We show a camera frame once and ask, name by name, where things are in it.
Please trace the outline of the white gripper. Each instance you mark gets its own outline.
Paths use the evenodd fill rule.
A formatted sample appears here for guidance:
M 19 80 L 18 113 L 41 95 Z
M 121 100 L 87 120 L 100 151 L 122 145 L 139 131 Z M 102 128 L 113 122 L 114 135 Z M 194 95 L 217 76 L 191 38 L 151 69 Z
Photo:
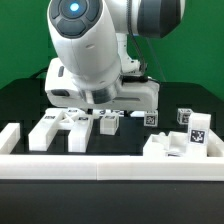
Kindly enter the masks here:
M 72 74 L 59 59 L 50 62 L 45 92 L 49 89 L 69 89 L 75 95 L 73 99 L 49 100 L 56 107 L 127 111 L 154 111 L 158 108 L 158 83 L 150 80 L 123 82 L 120 76 L 111 86 L 98 90 L 81 90 L 72 82 Z

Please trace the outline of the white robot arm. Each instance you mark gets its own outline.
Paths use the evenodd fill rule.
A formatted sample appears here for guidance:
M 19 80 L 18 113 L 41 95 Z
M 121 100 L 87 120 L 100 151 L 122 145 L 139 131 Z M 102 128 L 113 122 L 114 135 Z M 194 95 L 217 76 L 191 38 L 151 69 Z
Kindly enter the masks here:
M 47 10 L 57 53 L 45 91 L 57 107 L 154 111 L 159 83 L 144 76 L 127 39 L 162 38 L 181 22 L 185 0 L 51 0 Z

